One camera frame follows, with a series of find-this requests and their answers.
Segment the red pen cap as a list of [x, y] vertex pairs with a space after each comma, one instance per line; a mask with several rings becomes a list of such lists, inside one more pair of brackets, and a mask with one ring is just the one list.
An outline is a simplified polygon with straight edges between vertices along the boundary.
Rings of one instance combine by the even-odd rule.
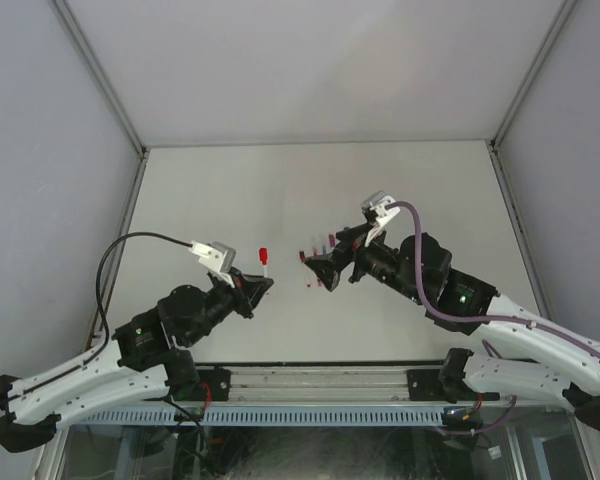
[[261, 264], [266, 266], [268, 264], [268, 249], [266, 247], [261, 247], [258, 254]]

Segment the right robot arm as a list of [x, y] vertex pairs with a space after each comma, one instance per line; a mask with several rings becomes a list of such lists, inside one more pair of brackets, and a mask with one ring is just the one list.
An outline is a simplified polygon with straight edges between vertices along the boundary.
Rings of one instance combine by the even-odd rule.
[[600, 431], [600, 341], [518, 305], [493, 285], [451, 265], [451, 253], [421, 231], [397, 248], [361, 224], [337, 233], [328, 253], [304, 265], [328, 291], [341, 274], [349, 281], [369, 276], [420, 305], [427, 318], [450, 332], [482, 343], [485, 353], [453, 347], [439, 380], [452, 397], [473, 392], [511, 395], [556, 404]]

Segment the thin white red pen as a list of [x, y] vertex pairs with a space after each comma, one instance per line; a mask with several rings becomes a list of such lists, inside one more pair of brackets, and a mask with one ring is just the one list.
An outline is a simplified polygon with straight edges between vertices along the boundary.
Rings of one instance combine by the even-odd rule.
[[305, 264], [305, 260], [306, 260], [306, 256], [305, 256], [305, 252], [303, 250], [300, 250], [298, 252], [299, 255], [299, 259], [302, 265], [302, 272], [304, 275], [304, 280], [305, 280], [305, 284], [307, 288], [311, 288], [312, 287], [312, 276], [311, 276], [311, 272], [308, 269], [308, 267]]

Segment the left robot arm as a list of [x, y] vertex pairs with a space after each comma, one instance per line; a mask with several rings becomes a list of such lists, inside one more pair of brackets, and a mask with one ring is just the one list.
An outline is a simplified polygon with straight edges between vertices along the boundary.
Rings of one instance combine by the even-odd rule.
[[109, 408], [189, 396], [200, 382], [191, 347], [232, 314], [252, 318], [274, 284], [238, 270], [230, 276], [213, 278], [207, 291], [176, 287], [109, 339], [42, 374], [0, 375], [0, 445], [33, 450]]

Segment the thin red refill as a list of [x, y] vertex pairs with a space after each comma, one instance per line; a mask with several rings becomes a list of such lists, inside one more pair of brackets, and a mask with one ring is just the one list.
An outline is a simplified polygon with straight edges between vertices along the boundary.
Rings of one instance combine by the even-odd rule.
[[[268, 265], [266, 263], [263, 263], [262, 266], [263, 266], [263, 276], [265, 278], [269, 278], [269, 275], [268, 275]], [[265, 295], [269, 295], [269, 291], [268, 290], [266, 290]]]

